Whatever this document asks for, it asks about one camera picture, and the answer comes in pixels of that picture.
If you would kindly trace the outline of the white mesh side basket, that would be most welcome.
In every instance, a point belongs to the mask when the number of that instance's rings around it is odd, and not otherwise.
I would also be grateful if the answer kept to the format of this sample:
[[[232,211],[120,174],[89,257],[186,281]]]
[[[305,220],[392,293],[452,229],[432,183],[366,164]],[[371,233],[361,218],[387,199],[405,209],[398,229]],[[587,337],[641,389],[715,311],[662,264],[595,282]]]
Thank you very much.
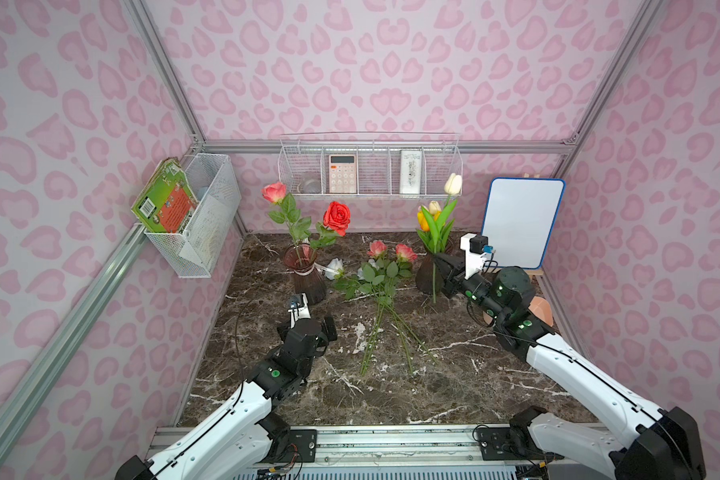
[[[198,153],[182,168],[199,204],[182,233],[146,237],[181,278],[209,278],[242,199],[230,157]]]

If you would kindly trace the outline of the white rose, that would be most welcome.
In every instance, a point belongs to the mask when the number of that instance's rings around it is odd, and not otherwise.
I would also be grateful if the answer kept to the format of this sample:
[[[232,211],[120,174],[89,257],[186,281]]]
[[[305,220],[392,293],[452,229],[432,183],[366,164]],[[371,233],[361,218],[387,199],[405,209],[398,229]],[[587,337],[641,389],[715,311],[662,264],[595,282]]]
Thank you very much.
[[[334,281],[344,276],[345,270],[343,261],[339,258],[332,259],[323,269],[323,273],[328,280]]]

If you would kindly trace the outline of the red rose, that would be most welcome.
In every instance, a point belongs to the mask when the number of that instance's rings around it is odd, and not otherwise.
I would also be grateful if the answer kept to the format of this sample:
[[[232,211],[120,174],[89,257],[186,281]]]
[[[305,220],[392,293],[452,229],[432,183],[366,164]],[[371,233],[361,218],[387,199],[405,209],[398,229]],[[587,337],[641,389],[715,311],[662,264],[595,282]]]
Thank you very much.
[[[317,224],[318,237],[310,241],[310,247],[318,250],[335,244],[340,237],[346,235],[350,222],[349,207],[339,202],[331,202],[322,221]]]

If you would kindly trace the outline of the cream white tulip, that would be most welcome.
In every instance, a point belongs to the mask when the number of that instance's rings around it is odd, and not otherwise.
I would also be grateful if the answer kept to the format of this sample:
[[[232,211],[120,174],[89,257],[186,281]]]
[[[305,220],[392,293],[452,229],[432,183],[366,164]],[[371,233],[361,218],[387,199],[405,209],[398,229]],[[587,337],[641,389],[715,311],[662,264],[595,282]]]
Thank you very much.
[[[442,211],[442,207],[438,201],[431,201],[429,203],[428,210],[432,215],[436,215]]]

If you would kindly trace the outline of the pink rose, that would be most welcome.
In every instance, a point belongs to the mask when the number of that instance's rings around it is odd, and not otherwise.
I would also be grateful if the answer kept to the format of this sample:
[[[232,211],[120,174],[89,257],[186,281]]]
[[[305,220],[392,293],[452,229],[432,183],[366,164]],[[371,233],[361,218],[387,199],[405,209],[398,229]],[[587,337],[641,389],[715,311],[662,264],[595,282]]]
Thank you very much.
[[[373,259],[380,259],[385,256],[386,251],[386,244],[381,240],[376,240],[370,243],[368,254]]]
[[[417,255],[413,249],[405,244],[397,244],[395,254],[399,262],[414,263],[417,259]]]
[[[310,236],[312,219],[304,216],[297,207],[295,197],[287,191],[282,182],[276,182],[262,189],[262,197],[268,201],[272,208],[268,212],[269,218],[277,225],[284,225],[288,229],[296,254],[296,265],[306,266],[308,254],[304,251]]]

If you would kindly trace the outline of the dark red vase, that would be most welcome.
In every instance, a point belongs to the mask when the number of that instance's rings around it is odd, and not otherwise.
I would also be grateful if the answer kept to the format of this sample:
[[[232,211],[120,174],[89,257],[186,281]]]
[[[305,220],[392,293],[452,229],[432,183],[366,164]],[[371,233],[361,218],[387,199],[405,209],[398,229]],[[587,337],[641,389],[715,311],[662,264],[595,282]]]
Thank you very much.
[[[327,287],[317,267],[317,251],[309,244],[290,246],[283,255],[290,272],[294,291],[305,294],[309,305],[321,303],[327,296]]]
[[[428,295],[438,295],[443,286],[444,278],[433,262],[434,255],[427,252],[421,261],[421,265],[415,276],[417,289]]]

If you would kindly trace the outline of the small cream tulip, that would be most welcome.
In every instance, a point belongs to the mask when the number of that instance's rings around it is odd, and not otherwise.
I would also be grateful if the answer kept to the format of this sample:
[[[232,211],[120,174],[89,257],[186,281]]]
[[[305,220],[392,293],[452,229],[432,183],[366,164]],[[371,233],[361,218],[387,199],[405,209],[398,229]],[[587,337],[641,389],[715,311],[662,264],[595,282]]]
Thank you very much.
[[[438,217],[432,215],[435,227],[430,230],[433,235],[434,253],[443,253],[447,246],[452,222],[451,214],[458,203],[458,197],[461,195],[463,186],[463,177],[460,174],[452,173],[444,186],[446,201],[444,206],[438,213]]]

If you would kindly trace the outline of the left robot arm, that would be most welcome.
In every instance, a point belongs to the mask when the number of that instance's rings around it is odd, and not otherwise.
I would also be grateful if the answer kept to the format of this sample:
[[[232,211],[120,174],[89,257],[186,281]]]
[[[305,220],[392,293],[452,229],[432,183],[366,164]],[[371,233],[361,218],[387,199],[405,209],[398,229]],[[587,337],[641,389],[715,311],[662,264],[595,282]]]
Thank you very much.
[[[149,459],[133,456],[117,479],[230,479],[286,450],[290,426],[275,408],[307,383],[314,360],[337,339],[331,316],[301,318],[217,410]]]

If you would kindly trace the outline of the yellow tulip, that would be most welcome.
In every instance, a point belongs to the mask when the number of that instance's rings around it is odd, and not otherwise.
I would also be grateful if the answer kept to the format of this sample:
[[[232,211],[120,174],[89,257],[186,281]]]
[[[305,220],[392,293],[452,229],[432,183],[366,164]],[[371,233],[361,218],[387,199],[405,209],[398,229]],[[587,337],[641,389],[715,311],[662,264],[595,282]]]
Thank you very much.
[[[427,221],[426,215],[422,211],[417,212],[417,221],[420,227],[420,230],[423,232],[429,232],[430,226]]]

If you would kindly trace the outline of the green and red book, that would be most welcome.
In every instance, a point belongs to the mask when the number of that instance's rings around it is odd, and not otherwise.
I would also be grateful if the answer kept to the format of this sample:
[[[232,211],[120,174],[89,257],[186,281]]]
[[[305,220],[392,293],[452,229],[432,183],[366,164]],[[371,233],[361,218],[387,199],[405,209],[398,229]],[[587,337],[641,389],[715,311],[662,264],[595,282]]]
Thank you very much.
[[[198,204],[178,159],[170,157],[156,168],[131,211],[147,232],[175,234],[183,232]]]

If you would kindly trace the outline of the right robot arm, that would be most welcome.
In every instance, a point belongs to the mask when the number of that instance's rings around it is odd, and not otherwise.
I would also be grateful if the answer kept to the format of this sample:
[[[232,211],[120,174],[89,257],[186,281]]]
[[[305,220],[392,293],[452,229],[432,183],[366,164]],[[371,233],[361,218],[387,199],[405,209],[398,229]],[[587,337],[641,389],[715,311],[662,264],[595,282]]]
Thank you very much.
[[[503,348],[554,380],[605,426],[604,431],[528,408],[511,426],[519,449],[534,447],[575,461],[610,479],[703,479],[706,465],[696,420],[666,410],[620,384],[574,350],[530,309],[535,290],[519,267],[481,274],[482,256],[438,254],[433,263],[447,297],[461,294],[491,320]]]

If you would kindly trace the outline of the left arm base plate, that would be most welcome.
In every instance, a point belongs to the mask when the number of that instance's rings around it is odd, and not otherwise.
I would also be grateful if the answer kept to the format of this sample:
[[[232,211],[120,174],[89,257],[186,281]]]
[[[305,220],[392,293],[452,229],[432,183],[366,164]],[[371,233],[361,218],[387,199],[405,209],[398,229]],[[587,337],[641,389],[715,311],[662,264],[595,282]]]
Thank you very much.
[[[277,433],[263,463],[313,463],[316,457],[318,431],[316,429],[291,429]]]

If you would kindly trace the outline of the pink plastic tray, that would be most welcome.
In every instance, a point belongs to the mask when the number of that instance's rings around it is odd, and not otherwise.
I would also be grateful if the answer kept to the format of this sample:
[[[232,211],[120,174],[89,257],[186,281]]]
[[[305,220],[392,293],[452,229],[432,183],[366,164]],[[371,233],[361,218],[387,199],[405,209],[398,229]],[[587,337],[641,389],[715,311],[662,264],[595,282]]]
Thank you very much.
[[[529,305],[529,310],[550,327],[554,326],[554,317],[551,305],[545,298],[535,296]]]

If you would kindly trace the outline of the small glass bowl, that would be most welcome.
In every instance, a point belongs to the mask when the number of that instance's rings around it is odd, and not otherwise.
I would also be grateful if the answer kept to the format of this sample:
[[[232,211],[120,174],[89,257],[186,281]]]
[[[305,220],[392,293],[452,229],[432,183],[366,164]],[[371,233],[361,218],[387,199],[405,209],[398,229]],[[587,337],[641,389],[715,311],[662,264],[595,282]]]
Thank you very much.
[[[297,193],[302,195],[321,195],[323,193],[322,179],[319,176],[302,179],[297,184]]]

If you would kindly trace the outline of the small whiteboard on easel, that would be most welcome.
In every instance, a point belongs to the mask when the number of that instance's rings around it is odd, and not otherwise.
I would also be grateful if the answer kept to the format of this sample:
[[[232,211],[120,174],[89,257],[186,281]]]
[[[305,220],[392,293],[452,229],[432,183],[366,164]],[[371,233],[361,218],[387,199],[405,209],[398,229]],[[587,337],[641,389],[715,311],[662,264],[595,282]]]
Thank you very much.
[[[500,267],[542,266],[566,183],[562,179],[496,177],[490,183],[482,234]]]

